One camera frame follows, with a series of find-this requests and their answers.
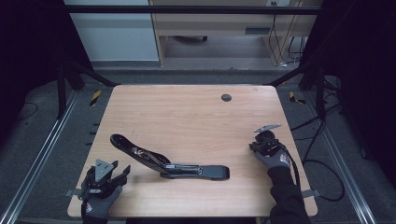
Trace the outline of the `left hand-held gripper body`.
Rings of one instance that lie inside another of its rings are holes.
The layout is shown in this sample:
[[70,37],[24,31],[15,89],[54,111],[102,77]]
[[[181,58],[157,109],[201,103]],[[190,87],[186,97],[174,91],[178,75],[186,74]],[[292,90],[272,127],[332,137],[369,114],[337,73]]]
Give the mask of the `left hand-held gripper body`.
[[97,159],[95,165],[92,166],[86,174],[81,184],[81,200],[88,200],[91,194],[96,194],[99,198],[106,198],[112,194],[118,185],[117,177],[112,178],[110,163]]

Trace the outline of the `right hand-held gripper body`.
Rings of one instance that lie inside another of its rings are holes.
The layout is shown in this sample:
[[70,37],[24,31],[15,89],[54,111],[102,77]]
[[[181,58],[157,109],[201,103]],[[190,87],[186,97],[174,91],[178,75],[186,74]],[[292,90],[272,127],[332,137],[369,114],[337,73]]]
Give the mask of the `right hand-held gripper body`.
[[272,132],[272,129],[278,127],[280,127],[280,124],[268,124],[255,130],[257,135],[254,142],[259,143],[257,152],[260,152],[263,156],[273,156],[280,150],[279,141]]

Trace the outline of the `black stapler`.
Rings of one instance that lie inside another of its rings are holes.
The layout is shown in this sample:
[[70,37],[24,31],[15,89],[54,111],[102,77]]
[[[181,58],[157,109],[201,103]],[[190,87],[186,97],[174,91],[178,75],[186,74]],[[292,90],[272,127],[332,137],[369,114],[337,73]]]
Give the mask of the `black stapler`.
[[164,155],[139,147],[118,133],[110,136],[110,143],[141,164],[159,172],[160,176],[164,178],[208,180],[228,180],[230,178],[230,169],[227,166],[172,163]]

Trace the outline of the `person's right hand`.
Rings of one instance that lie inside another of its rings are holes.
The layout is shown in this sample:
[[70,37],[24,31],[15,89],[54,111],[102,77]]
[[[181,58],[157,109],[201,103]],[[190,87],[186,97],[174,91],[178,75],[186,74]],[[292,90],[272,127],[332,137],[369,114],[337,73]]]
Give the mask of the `person's right hand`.
[[286,167],[290,168],[291,160],[289,155],[283,150],[279,150],[273,156],[263,156],[260,152],[254,153],[255,157],[261,161],[267,170],[275,167]]

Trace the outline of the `person's left hand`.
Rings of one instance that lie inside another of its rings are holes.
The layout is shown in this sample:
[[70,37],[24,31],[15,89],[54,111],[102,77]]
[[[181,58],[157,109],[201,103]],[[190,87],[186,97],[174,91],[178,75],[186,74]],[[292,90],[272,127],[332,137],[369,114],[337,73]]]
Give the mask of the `person's left hand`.
[[90,216],[108,219],[110,208],[112,207],[113,203],[119,198],[121,193],[122,186],[117,186],[112,194],[104,199],[98,198],[95,195],[91,196],[90,199],[82,205],[82,209],[84,212],[83,218],[85,216]]

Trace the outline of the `yellow black tape strip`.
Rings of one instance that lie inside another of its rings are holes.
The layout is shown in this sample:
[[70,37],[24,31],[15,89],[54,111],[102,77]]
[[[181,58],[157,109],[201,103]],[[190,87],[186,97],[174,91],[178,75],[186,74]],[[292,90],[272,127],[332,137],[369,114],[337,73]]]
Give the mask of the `yellow black tape strip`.
[[99,98],[101,92],[102,92],[102,91],[96,91],[96,92],[93,94],[92,99],[91,99],[91,101],[90,101],[90,106],[95,106],[95,105],[96,105],[96,102],[97,102],[97,100],[98,100],[98,98]]
[[299,105],[306,105],[306,101],[297,99],[293,91],[290,91],[290,101]]

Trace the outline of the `black curtain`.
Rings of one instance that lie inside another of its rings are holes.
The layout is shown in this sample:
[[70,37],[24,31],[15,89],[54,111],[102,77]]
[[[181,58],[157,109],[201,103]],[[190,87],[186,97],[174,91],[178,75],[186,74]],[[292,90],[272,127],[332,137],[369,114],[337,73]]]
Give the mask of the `black curtain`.
[[0,145],[32,89],[56,79],[70,60],[91,69],[64,0],[0,0]]
[[346,115],[396,189],[396,0],[322,0],[304,58],[322,41],[327,75],[341,80]]

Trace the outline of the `dark object under desk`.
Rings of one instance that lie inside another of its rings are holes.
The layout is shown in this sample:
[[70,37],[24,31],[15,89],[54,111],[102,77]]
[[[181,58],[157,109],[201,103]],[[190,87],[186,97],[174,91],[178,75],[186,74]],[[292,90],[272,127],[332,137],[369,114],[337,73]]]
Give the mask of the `dark object under desk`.
[[175,35],[173,38],[181,43],[201,43],[206,42],[208,37],[207,36],[181,36]]

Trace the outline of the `light wooden desk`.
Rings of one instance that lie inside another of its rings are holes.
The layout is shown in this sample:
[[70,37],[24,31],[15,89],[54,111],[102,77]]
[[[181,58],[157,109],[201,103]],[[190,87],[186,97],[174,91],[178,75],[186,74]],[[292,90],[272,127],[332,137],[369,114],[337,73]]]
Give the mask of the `light wooden desk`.
[[[323,0],[148,0],[152,6],[320,7]],[[154,14],[160,58],[169,36],[255,35],[262,38],[274,65],[286,61],[294,37],[308,37],[314,15]]]

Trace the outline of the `white cabinet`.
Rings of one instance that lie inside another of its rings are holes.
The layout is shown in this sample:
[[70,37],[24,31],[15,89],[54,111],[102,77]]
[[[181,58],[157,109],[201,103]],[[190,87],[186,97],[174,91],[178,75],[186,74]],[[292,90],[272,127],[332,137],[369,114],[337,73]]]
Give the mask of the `white cabinet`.
[[150,14],[71,13],[92,62],[158,61]]

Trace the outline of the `aluminium floor rail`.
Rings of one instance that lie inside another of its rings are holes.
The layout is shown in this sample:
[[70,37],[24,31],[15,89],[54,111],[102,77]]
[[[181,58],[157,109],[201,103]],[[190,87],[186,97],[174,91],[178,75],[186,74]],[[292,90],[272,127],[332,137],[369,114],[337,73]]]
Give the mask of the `aluminium floor rail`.
[[320,137],[323,139],[325,148],[328,151],[329,157],[332,161],[333,169],[338,174],[339,179],[344,186],[344,199],[347,199],[351,204],[354,214],[358,218],[358,224],[377,224],[371,207],[363,196],[356,178],[347,165],[347,161],[343,158],[340,148],[337,146],[335,139],[331,134],[331,130],[327,126],[330,121],[328,116],[332,111],[331,106],[338,108],[337,103],[338,100],[332,93],[325,93],[324,105],[326,117],[324,121],[318,122]]
[[33,164],[23,179],[12,201],[7,206],[5,212],[0,216],[0,224],[14,224],[17,220],[23,206],[25,205],[25,202],[32,192],[35,182],[40,176],[50,156],[51,151],[53,150],[63,131],[64,125],[68,121],[70,114],[76,105],[78,97],[79,91],[71,91],[64,113],[59,119],[56,119],[56,122],[52,126],[49,135],[47,136],[43,146],[40,148]]

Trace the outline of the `black metal frame stand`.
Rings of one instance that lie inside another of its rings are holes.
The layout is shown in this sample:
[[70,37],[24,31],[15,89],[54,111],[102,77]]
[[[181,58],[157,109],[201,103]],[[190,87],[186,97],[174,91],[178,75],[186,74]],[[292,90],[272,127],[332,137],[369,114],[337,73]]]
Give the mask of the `black metal frame stand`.
[[85,83],[81,78],[81,74],[87,75],[107,87],[116,87],[118,83],[100,76],[92,69],[81,65],[75,61],[65,61],[57,68],[57,88],[58,88],[58,115],[60,119],[66,111],[66,93],[65,82],[68,81],[73,90],[81,90]]
[[325,119],[325,105],[324,105],[324,71],[320,63],[303,63],[294,70],[288,72],[286,75],[267,83],[267,86],[277,87],[287,80],[303,74],[299,87],[302,91],[307,91],[316,85],[316,112],[320,119]]

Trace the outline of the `black horizontal frame bar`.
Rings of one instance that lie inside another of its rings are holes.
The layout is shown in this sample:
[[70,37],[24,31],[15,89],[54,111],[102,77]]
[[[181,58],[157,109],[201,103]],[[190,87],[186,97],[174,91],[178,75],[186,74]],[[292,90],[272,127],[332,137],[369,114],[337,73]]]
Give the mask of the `black horizontal frame bar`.
[[259,14],[318,15],[321,7],[226,7],[226,6],[81,6],[66,5],[70,13],[138,13],[138,14]]

